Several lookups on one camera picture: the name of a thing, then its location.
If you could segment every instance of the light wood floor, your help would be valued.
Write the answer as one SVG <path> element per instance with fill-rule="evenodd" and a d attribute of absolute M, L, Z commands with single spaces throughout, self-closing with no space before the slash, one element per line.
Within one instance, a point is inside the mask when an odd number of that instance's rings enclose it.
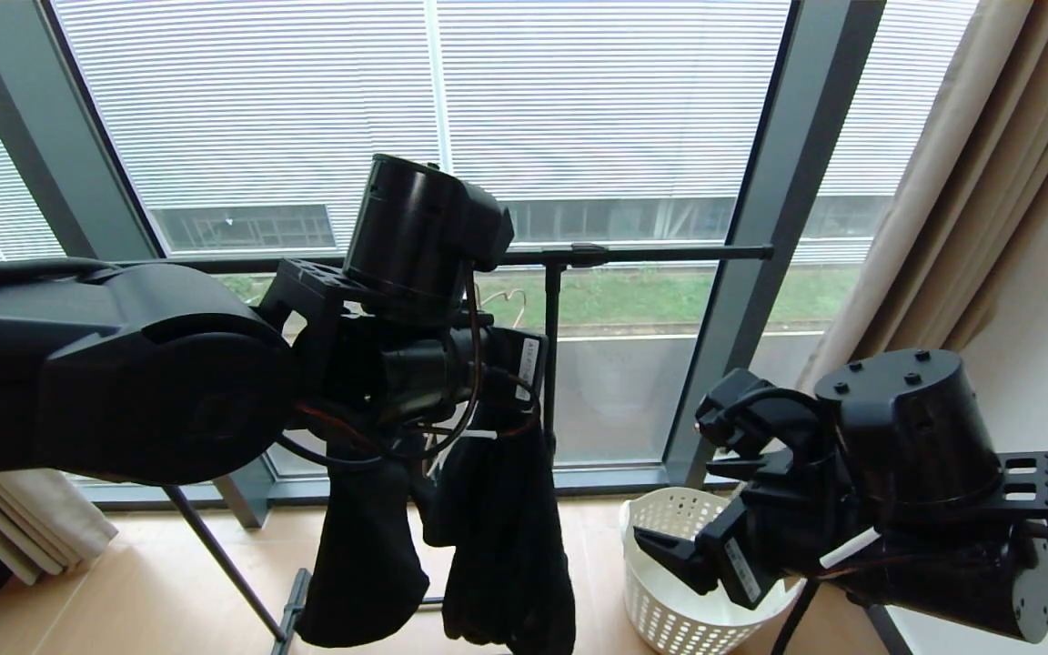
<path fill-rule="evenodd" d="M 618 499 L 564 501 L 562 524 L 576 592 L 577 654 L 646 655 L 625 617 L 624 564 L 617 539 Z M 312 568 L 323 511 L 275 509 L 265 529 L 245 531 L 232 515 L 204 521 L 279 617 L 299 567 Z M 0 594 L 0 654 L 250 654 L 266 655 L 272 641 L 257 615 L 209 558 L 179 515 L 114 517 L 121 534 L 99 561 L 34 588 L 12 581 Z M 412 530 L 418 519 L 412 518 Z M 441 596 L 449 548 L 420 548 L 431 575 L 429 594 Z M 740 648 L 766 654 L 779 617 Z M 850 655 L 883 652 L 860 610 L 833 589 L 823 589 L 808 610 L 790 654 Z M 325 652 L 294 643 L 290 652 Z M 394 637 L 356 648 L 361 654 L 465 654 L 507 652 L 451 641 L 437 612 L 420 612 Z"/>

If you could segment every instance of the green lawn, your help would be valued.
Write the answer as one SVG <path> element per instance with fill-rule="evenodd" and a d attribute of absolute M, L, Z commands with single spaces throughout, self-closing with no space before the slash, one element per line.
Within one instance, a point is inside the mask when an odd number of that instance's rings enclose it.
<path fill-rule="evenodd" d="M 773 328 L 806 328 L 826 324 L 855 286 L 859 270 L 850 266 L 795 266 L 783 279 L 770 311 Z M 221 277 L 246 302 L 257 302 L 269 286 L 269 277 Z M 675 332 L 694 328 L 706 309 L 714 274 L 706 270 L 656 268 L 570 270 L 561 293 L 561 324 L 570 333 Z M 479 296 L 496 323 L 511 325 L 521 307 L 522 328 L 544 327 L 544 274 L 493 272 L 480 275 Z M 527 306 L 516 294 L 511 301 L 490 298 L 498 291 L 521 289 Z"/>

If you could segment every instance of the laundry basket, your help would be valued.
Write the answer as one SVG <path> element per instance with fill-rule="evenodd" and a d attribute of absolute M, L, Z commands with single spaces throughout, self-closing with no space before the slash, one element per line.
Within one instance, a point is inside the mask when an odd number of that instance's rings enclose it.
<path fill-rule="evenodd" d="M 774 585 L 757 610 L 735 605 L 719 585 L 705 596 L 661 568 L 637 547 L 633 527 L 694 539 L 728 505 L 727 499 L 691 488 L 649 493 L 620 507 L 625 553 L 625 612 L 654 651 L 662 655 L 730 652 L 774 614 L 783 612 L 802 584 Z"/>

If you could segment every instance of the curtain fold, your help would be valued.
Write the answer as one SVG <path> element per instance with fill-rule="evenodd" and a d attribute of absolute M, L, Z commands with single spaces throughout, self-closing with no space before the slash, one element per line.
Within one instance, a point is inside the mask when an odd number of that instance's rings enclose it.
<path fill-rule="evenodd" d="M 103 554 L 116 527 L 63 473 L 0 473 L 0 560 L 26 584 Z"/>
<path fill-rule="evenodd" d="M 897 348 L 963 348 L 1048 215 L 1048 1 L 982 0 L 856 289 L 800 387 Z"/>

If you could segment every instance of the black cloth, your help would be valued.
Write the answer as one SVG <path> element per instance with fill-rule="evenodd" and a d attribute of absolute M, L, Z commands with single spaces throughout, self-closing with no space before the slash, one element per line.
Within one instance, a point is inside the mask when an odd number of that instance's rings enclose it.
<path fill-rule="evenodd" d="M 413 495 L 420 511 L 429 511 L 430 493 L 415 467 L 390 459 L 362 470 L 329 467 L 318 560 L 294 626 L 308 643 L 378 641 L 402 629 L 423 602 L 429 581 L 411 539 L 407 502 Z"/>
<path fill-rule="evenodd" d="M 424 540 L 455 547 L 442 609 L 447 637 L 503 643 L 516 655 L 572 652 L 573 585 L 541 428 L 460 439 L 434 500 Z"/>

